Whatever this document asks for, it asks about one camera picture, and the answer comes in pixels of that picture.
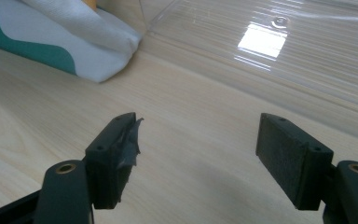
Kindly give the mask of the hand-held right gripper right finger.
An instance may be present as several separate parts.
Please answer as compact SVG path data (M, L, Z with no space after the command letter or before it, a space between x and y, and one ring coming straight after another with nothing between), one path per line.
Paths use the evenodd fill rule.
M296 209L319 208L334 155L330 148L289 119L262 113L255 154Z

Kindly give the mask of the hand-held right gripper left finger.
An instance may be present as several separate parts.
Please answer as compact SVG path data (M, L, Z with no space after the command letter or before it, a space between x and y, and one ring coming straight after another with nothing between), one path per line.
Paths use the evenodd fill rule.
M84 162L95 209L114 209L121 201L131 169L140 154L142 119L134 112L113 118L86 148Z

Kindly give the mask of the clear plastic tray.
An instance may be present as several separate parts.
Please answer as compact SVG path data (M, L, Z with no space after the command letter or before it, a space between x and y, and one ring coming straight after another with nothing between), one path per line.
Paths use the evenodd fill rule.
M139 0L159 51L358 137L358 0Z

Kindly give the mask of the white and green tote bag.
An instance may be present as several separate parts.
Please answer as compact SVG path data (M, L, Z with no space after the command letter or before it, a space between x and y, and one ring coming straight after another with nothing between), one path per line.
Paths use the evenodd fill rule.
M142 36L96 0L0 0L0 49L101 83Z

